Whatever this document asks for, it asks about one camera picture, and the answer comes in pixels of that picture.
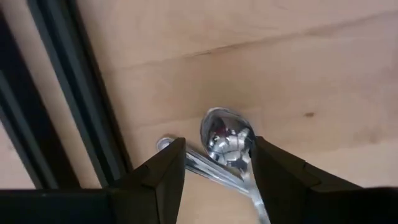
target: black frame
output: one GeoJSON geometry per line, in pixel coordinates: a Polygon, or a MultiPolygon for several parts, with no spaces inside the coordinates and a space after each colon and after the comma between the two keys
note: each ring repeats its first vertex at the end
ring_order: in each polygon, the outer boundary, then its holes
{"type": "Polygon", "coordinates": [[[258,136],[251,152],[271,223],[398,223],[398,188],[363,189],[258,136]]]}
{"type": "Polygon", "coordinates": [[[2,223],[175,224],[185,178],[178,138],[105,189],[0,190],[2,223]]]}
{"type": "Polygon", "coordinates": [[[75,1],[29,0],[40,36],[100,184],[132,171],[75,1]]]}
{"type": "Polygon", "coordinates": [[[55,132],[3,14],[0,15],[0,118],[37,189],[78,189],[55,132]]]}

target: spoon handle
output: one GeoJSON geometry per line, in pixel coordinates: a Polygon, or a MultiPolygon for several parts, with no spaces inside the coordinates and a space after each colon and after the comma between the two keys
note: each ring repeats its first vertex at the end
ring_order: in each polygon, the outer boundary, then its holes
{"type": "MultiPolygon", "coordinates": [[[[167,147],[174,138],[162,138],[157,141],[156,148],[158,151],[167,147]]],[[[225,187],[235,189],[238,192],[249,196],[249,191],[244,188],[243,181],[233,175],[230,171],[222,168],[200,153],[197,153],[194,148],[186,145],[187,156],[185,159],[185,168],[191,172],[201,175],[204,178],[217,182],[225,187]]]]}
{"type": "Polygon", "coordinates": [[[257,214],[259,215],[259,223],[271,224],[266,207],[264,205],[264,202],[262,201],[260,191],[257,188],[257,185],[251,180],[250,172],[243,172],[242,179],[245,188],[249,190],[249,195],[251,197],[251,200],[253,201],[254,208],[257,210],[257,214]]]}

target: black metal rail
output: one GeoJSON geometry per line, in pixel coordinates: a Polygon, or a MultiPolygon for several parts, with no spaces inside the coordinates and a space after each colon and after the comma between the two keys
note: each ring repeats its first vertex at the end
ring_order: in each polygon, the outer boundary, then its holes
{"type": "Polygon", "coordinates": [[[178,138],[114,186],[78,190],[0,190],[2,223],[175,224],[185,177],[178,138]]]}
{"type": "Polygon", "coordinates": [[[0,118],[37,189],[77,189],[78,179],[0,15],[0,118]]]}
{"type": "Polygon", "coordinates": [[[101,185],[132,170],[75,1],[28,0],[101,185]]]}

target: spoon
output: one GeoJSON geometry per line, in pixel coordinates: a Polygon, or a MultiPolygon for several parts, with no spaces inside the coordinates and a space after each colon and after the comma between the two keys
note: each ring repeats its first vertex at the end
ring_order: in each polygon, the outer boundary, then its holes
{"type": "Polygon", "coordinates": [[[256,135],[250,123],[229,109],[212,108],[201,122],[200,137],[213,160],[238,170],[259,215],[259,223],[270,223],[257,185],[251,180],[250,151],[256,135]]]}
{"type": "MultiPolygon", "coordinates": [[[[163,150],[174,140],[174,138],[168,137],[161,138],[157,141],[157,150],[163,150]]],[[[224,185],[225,187],[235,189],[245,196],[250,197],[249,191],[244,187],[242,179],[214,163],[211,158],[201,155],[189,145],[186,146],[186,152],[185,168],[187,170],[224,185]]]]}

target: table surface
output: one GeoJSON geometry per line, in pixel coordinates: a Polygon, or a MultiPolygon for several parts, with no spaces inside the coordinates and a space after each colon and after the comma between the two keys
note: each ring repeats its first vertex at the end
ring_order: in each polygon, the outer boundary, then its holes
{"type": "MultiPolygon", "coordinates": [[[[200,148],[208,108],[364,187],[398,185],[398,1],[79,0],[132,163],[165,134],[200,148]]],[[[26,2],[1,6],[82,184],[99,187],[26,2]]],[[[3,128],[0,187],[32,188],[3,128]]],[[[178,223],[255,223],[251,201],[187,172],[178,223]]]]}

